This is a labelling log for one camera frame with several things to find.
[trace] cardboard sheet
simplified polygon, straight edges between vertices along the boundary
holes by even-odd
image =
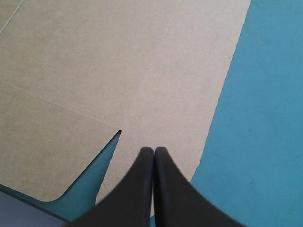
[[[249,3],[175,1],[123,123],[97,201],[121,179],[142,146],[167,147],[182,173],[191,179]]]
[[[59,197],[122,130],[98,200],[142,146],[190,179],[249,0],[26,0],[0,35],[0,183]]]

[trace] teal mat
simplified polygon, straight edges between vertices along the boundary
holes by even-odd
[[[302,0],[252,0],[192,180],[247,226],[303,226],[302,22]]]
[[[74,220],[95,206],[96,196],[103,182],[120,134],[121,131],[102,149],[67,191],[54,201],[39,201],[1,184],[0,190],[9,192],[66,220]]]

